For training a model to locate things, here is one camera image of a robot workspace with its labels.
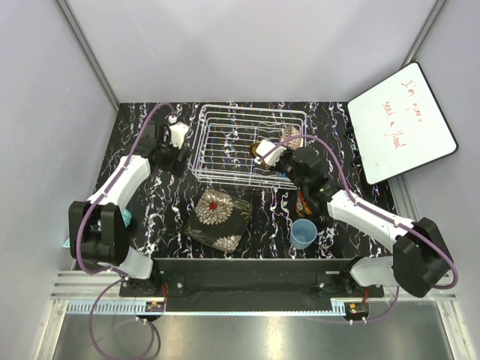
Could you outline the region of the black floral square plate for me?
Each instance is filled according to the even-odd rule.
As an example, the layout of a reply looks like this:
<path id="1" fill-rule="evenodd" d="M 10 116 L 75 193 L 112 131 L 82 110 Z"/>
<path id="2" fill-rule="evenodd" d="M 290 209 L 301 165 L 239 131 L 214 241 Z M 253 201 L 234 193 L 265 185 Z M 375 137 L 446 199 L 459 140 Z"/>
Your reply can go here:
<path id="1" fill-rule="evenodd" d="M 200 244 L 232 253 L 251 221 L 252 212 L 248 201 L 207 189 L 185 222 L 183 233 Z"/>

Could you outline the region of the yellow patterned round plate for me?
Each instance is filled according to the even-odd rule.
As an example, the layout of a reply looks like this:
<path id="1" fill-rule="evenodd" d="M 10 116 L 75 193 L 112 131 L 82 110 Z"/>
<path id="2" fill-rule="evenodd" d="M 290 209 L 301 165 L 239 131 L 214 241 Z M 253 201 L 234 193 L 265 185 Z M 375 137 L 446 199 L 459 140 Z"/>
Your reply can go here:
<path id="1" fill-rule="evenodd" d="M 271 149 L 272 144 L 264 139 L 261 142 L 255 142 L 250 146 L 250 153 L 253 158 L 264 157 Z"/>

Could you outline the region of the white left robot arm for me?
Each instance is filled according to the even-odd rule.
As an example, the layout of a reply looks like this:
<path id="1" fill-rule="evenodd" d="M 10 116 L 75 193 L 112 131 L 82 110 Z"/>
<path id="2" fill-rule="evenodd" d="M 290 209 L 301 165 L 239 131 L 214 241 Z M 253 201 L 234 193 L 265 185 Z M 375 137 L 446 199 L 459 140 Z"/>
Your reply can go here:
<path id="1" fill-rule="evenodd" d="M 131 246 L 123 213 L 137 188 L 152 170 L 180 176 L 191 149 L 188 145 L 135 145 L 121 158 L 104 185 L 88 199 L 74 201 L 68 209 L 70 255 L 87 274 L 111 270 L 124 278 L 136 279 L 136 288 L 147 297 L 156 296 L 162 279 L 154 274 L 153 260 Z"/>

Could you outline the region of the blue triangle patterned bowl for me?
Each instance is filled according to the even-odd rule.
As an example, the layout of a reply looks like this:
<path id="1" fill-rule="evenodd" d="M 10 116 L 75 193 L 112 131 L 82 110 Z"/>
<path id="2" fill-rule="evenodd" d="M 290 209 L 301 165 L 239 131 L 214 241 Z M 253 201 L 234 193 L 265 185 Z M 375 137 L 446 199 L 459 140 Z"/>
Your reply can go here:
<path id="1" fill-rule="evenodd" d="M 274 172 L 274 177 L 280 181 L 289 181 L 289 177 L 282 172 Z"/>

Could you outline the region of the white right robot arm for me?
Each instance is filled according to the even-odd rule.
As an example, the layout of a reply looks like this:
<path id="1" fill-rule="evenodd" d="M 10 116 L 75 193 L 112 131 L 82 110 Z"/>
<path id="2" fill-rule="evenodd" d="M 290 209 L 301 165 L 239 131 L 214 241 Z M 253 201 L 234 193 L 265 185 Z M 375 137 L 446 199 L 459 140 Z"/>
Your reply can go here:
<path id="1" fill-rule="evenodd" d="M 440 279 L 454 271 L 453 259 L 432 220 L 399 217 L 354 195 L 327 178 L 311 148 L 280 147 L 267 163 L 297 187 L 300 216 L 318 224 L 344 222 L 389 251 L 388 256 L 353 259 L 340 276 L 345 295 L 354 298 L 369 286 L 393 285 L 422 298 L 431 289 L 440 289 Z"/>

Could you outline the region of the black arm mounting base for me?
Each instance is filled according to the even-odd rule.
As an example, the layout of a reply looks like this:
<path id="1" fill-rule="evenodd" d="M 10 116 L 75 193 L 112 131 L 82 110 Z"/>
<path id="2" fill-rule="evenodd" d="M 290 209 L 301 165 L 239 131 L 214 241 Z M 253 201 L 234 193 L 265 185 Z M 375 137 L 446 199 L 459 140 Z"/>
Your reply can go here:
<path id="1" fill-rule="evenodd" d="M 320 297 L 380 298 L 381 286 L 347 279 L 348 259 L 155 259 L 148 280 L 129 280 L 121 297 L 170 298 L 218 292 L 297 292 Z"/>

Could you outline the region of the brown white patterned bowl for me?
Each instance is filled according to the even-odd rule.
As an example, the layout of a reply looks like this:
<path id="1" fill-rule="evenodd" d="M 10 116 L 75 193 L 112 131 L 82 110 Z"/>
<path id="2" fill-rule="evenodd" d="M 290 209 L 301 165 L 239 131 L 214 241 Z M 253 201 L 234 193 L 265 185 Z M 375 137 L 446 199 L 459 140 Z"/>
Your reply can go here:
<path id="1" fill-rule="evenodd" d="M 300 131 L 297 127 L 293 125 L 287 125 L 282 130 L 280 140 L 284 141 L 291 137 L 298 136 L 299 134 L 300 134 Z M 283 146 L 291 150 L 296 150 L 298 148 L 301 148 L 303 145 L 304 145 L 304 139 L 299 137 L 299 138 L 291 139 L 289 142 L 286 142 Z"/>

